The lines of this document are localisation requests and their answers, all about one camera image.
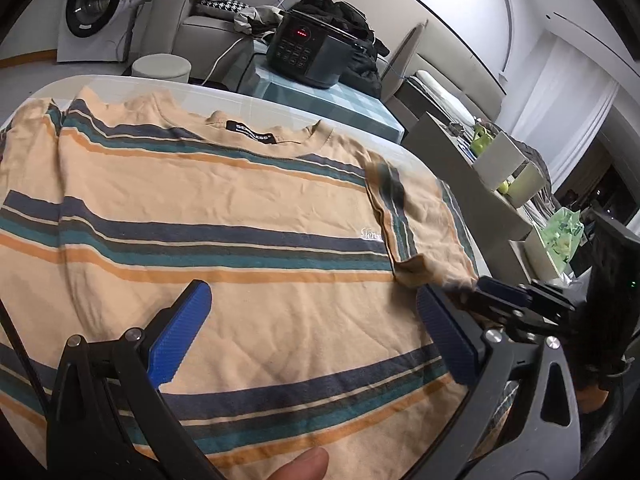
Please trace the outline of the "person's right hand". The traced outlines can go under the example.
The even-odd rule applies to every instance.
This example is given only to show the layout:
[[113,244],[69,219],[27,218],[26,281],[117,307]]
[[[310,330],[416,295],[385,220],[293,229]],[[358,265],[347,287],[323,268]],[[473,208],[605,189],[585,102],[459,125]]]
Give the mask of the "person's right hand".
[[602,389],[596,380],[574,380],[575,396],[580,414],[600,410],[608,400],[608,390]]

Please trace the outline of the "person's left hand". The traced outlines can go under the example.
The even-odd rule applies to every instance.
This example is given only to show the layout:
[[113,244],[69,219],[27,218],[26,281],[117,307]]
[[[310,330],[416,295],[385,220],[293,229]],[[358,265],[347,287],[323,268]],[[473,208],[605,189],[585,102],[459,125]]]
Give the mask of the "person's left hand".
[[324,448],[310,448],[270,474],[268,480],[322,480],[329,467],[330,456]]

